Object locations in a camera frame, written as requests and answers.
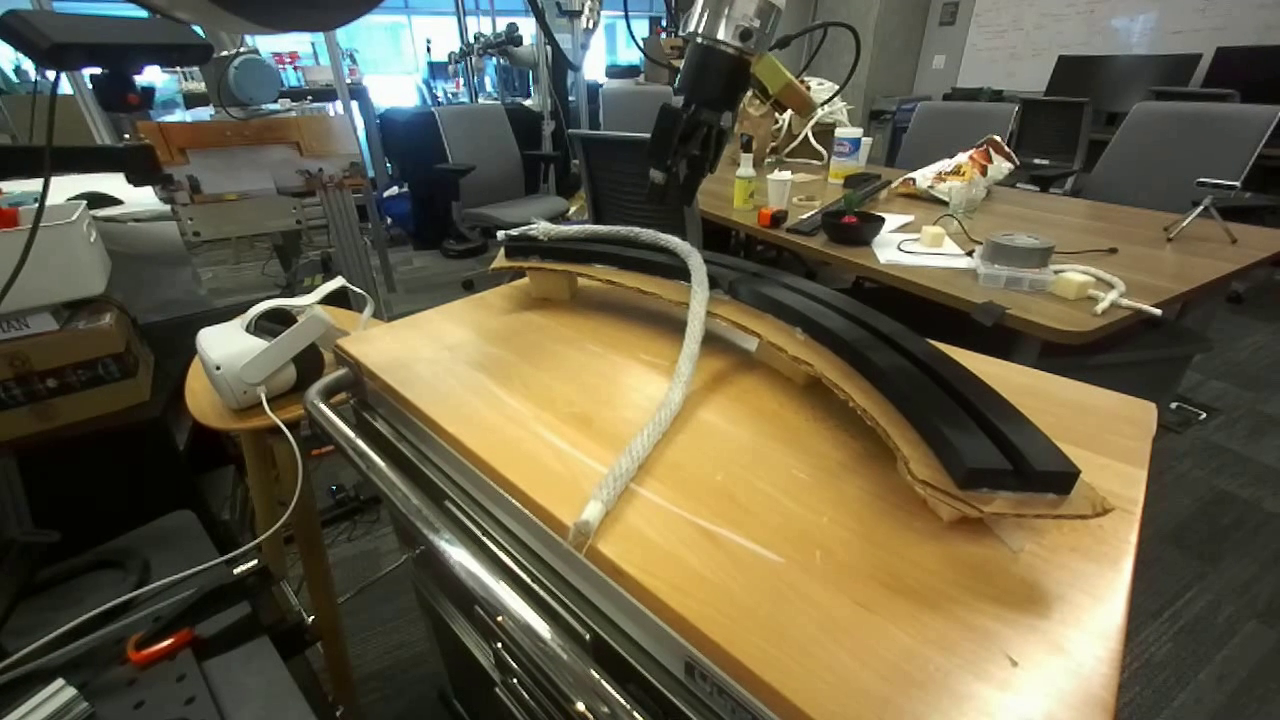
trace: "wire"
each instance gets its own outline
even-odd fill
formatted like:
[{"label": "wire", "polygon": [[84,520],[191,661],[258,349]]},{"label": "wire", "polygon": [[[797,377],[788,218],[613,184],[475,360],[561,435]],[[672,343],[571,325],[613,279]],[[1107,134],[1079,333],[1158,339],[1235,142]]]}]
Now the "wire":
[{"label": "wire", "polygon": [[823,28],[823,37],[809,48],[801,75],[814,66],[818,53],[823,53],[828,37],[834,37],[834,28]]},{"label": "wire", "polygon": [[894,249],[905,251],[905,256],[955,256],[951,249],[932,249],[932,242],[919,242],[919,239],[895,239]]},{"label": "wire", "polygon": [[391,570],[401,570],[409,558],[416,558],[420,550],[427,550],[427,542],[409,546],[406,556],[397,556],[387,566],[373,570],[364,582],[348,589],[346,596],[336,596],[336,602],[348,602],[357,596],[364,596],[373,582],[387,580]]},{"label": "wire", "polygon": [[1101,242],[1101,249],[1062,249],[1062,251],[1053,251],[1053,256],[1121,256],[1121,249],[1117,249],[1117,242]]},{"label": "wire", "polygon": [[1089,296],[1097,299],[1093,317],[1104,317],[1113,303],[1136,307],[1136,310],[1147,310],[1147,317],[1164,317],[1164,307],[1134,299],[1130,282],[1121,275],[1104,272],[1104,266],[1093,266],[1093,265],[1048,265],[1048,272],[1053,275],[1066,275],[1066,272],[1089,275],[1093,279]]},{"label": "wire", "polygon": [[652,447],[663,438],[676,411],[686,406],[686,394],[687,394],[687,382],[692,382],[692,371],[697,371],[697,360],[706,349],[706,333],[707,333],[707,303],[713,303],[707,265],[687,239],[669,234],[669,232],[652,232],[652,226],[638,226],[638,225],[529,225],[529,226],[514,226],[500,234],[652,242],[652,249],[679,256],[687,266],[687,317],[686,317],[686,339],[679,339],[672,382],[669,382],[663,398],[656,403],[656,411],[648,414],[648,422],[639,428],[639,435],[632,435],[632,445],[617,454],[617,464],[605,473],[605,481],[597,482],[597,490],[589,495],[589,505],[579,506],[579,515],[568,528],[571,546],[589,550],[605,515],[628,490],[639,464],[652,454]]},{"label": "wire", "polygon": [[776,53],[776,48],[797,45],[801,37],[814,37],[814,31],[823,31],[823,37],[821,37],[821,45],[823,45],[834,28],[843,28],[843,31],[847,31],[851,56],[847,56],[843,79],[837,82],[834,94],[821,99],[821,108],[834,104],[837,94],[843,94],[843,87],[851,82],[856,66],[864,63],[864,37],[859,37],[847,20],[821,20],[821,25],[797,28],[797,31],[788,31],[788,37],[782,37],[782,40],[768,45],[768,48]]},{"label": "wire", "polygon": [[529,0],[529,15],[532,15],[532,25],[548,37],[554,56],[561,56],[561,63],[566,63],[568,72],[578,72],[578,60],[566,53],[561,37],[554,31],[548,11],[543,11],[542,0]]},{"label": "wire", "polygon": [[270,542],[274,534],[286,533],[286,525],[294,520],[294,513],[297,513],[297,505],[301,505],[301,495],[306,495],[310,469],[306,469],[306,450],[301,450],[294,428],[274,411],[270,388],[258,388],[258,398],[259,398],[259,406],[270,411],[270,420],[279,428],[279,435],[289,438],[289,450],[294,450],[294,495],[289,495],[286,513],[275,515],[275,525],[266,528],[258,538],[223,550],[223,556],[212,556],[212,558],[191,564],[191,566],[186,566],[186,570],[159,576],[159,580],[152,580],[152,582],[146,582],[146,589],[138,589],[138,592],[124,592],[124,596],[115,596],[115,599],[108,599],[108,602],[99,602],[99,607],[90,607],[90,610],[72,615],[69,624],[61,624],[61,627],[46,630],[42,638],[24,642],[21,653],[6,657],[6,661],[0,661],[0,677],[15,677],[21,665],[29,665],[36,653],[46,653],[47,642],[64,638],[64,636],[78,630],[81,624],[94,624],[94,621],[99,621],[99,615],[134,602],[134,599],[155,596],[155,592],[163,592],[163,589],[172,589],[172,582],[186,582],[186,580],[205,576],[205,570],[212,570],[212,566],[223,566],[223,564],[258,550],[259,542]]},{"label": "wire", "polygon": [[652,56],[652,53],[639,45],[639,37],[638,37],[638,28],[632,28],[632,0],[624,0],[624,28],[628,28],[638,53],[639,53],[648,63],[656,63],[656,66],[663,66],[663,72],[679,72],[676,63]]},{"label": "wire", "polygon": [[46,225],[46,209],[47,209],[47,184],[51,184],[51,119],[58,119],[58,82],[61,82],[64,72],[51,72],[51,82],[47,82],[47,108],[46,108],[46,151],[42,151],[42,200],[36,200],[36,217],[29,225],[29,234],[24,234],[24,249],[15,251],[15,265],[10,272],[10,279],[0,282],[0,307],[10,299],[10,291],[15,288],[15,279],[24,275],[29,260],[33,260],[33,249],[36,249],[36,234],[42,234],[42,225]]}]

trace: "tape roll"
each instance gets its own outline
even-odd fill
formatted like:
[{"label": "tape roll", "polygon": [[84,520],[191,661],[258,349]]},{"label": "tape roll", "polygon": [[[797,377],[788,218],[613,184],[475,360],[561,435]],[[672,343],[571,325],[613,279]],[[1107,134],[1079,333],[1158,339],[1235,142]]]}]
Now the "tape roll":
[{"label": "tape roll", "polygon": [[1053,242],[1041,239],[1041,234],[995,234],[995,239],[984,239],[984,251],[979,251],[984,265],[1004,265],[1004,266],[1048,266],[1053,260]]}]

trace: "wooden tabletop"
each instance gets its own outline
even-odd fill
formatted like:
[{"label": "wooden tabletop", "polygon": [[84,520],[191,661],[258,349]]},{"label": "wooden tabletop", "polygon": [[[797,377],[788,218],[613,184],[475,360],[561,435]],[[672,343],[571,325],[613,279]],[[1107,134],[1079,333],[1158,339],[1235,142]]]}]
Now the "wooden tabletop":
[{"label": "wooden tabletop", "polygon": [[[1046,343],[1097,343],[1121,327],[1134,327],[1142,310],[1113,307],[1093,317],[1089,299],[1056,299],[1041,291],[1013,291],[975,282],[975,272],[960,266],[889,266],[875,260],[872,249],[839,249],[823,234],[792,234],[757,226],[757,212],[735,212],[729,200],[732,173],[713,173],[697,196],[697,209],[713,225],[741,226],[757,239],[792,249],[801,256],[847,266],[856,275],[915,291],[923,299],[975,310],[984,303],[1000,303],[1008,310],[1008,327],[1037,335]],[[797,184],[797,212],[837,200],[839,190],[828,187],[818,173],[801,173]],[[894,196],[875,205],[883,212],[909,212],[919,218],[942,217],[942,205]],[[1025,190],[1025,187],[995,187],[995,196],[970,218],[973,234],[1041,234],[1053,239],[1062,251],[1069,249],[1121,249],[1117,256],[1062,256],[1073,265],[1097,265],[1130,282],[1130,291],[1144,303],[1171,307],[1207,291],[1250,266],[1267,265],[1280,251],[1280,226],[1262,225],[1231,225],[1241,242],[1223,234],[1207,217],[1186,226],[1171,242],[1164,242],[1164,225],[1175,218],[1171,212],[1101,205],[1079,196],[1053,196],[1053,190]]]},{"label": "wooden tabletop", "polygon": [[[348,335],[341,360],[566,534],[656,406],[679,327],[638,291],[509,282]],[[707,335],[593,564],[786,715],[1113,715],[1158,411],[949,350],[1117,506],[945,525],[828,388]]]}]

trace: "office chair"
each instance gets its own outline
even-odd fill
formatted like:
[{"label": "office chair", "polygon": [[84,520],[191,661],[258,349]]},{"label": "office chair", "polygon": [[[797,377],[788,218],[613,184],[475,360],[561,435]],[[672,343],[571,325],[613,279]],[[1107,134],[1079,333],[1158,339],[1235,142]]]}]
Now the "office chair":
[{"label": "office chair", "polygon": [[1025,94],[1013,133],[1013,151],[1020,155],[1013,184],[1073,187],[1086,173],[1089,126],[1089,94]]},{"label": "office chair", "polygon": [[568,133],[586,159],[589,209],[597,225],[639,225],[687,234],[687,209],[648,184],[644,133]]},{"label": "office chair", "polygon": [[652,133],[656,112],[672,99],[669,82],[605,82],[600,126],[609,133]]},{"label": "office chair", "polygon": [[532,134],[500,104],[382,112],[384,151],[413,196],[413,242],[467,256],[487,226],[566,217],[568,205],[536,190],[542,173],[526,169],[554,159]]},{"label": "office chair", "polygon": [[1079,179],[1079,196],[1169,212],[1192,209],[1164,226],[1169,239],[1199,217],[1211,217],[1235,239],[1222,209],[1258,205],[1241,196],[1241,184],[1275,119],[1280,104],[1134,104],[1104,155]]},{"label": "office chair", "polygon": [[1186,87],[1186,82],[1158,82],[1153,99],[1199,99],[1199,104],[1241,104],[1235,87]]},{"label": "office chair", "polygon": [[949,87],[945,99],[988,99],[988,104],[1000,104],[1004,87]]},{"label": "office chair", "polygon": [[568,212],[566,196],[526,190],[526,151],[500,104],[438,108],[447,163],[467,163],[456,190],[456,225],[463,232],[515,226]]},{"label": "office chair", "polygon": [[955,155],[984,134],[1008,134],[1015,122],[1015,104],[979,99],[923,99],[895,149],[895,169],[923,169],[932,159]]}]

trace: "black curved object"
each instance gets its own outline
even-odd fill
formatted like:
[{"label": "black curved object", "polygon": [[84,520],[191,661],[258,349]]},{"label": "black curved object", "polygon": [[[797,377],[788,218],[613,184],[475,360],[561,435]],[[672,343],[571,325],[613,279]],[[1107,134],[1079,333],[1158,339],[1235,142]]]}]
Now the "black curved object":
[{"label": "black curved object", "polygon": [[207,0],[274,31],[334,31],[382,8],[382,0]]},{"label": "black curved object", "polygon": [[[503,242],[514,260],[613,265],[628,272],[686,279],[686,265],[662,249],[605,239],[529,239]],[[932,349],[913,327],[879,317],[823,282],[773,272],[735,256],[706,251],[713,288],[782,317],[864,371],[894,398],[955,486],[1056,490],[1069,495],[1079,469],[1000,393],[965,364]]]}]

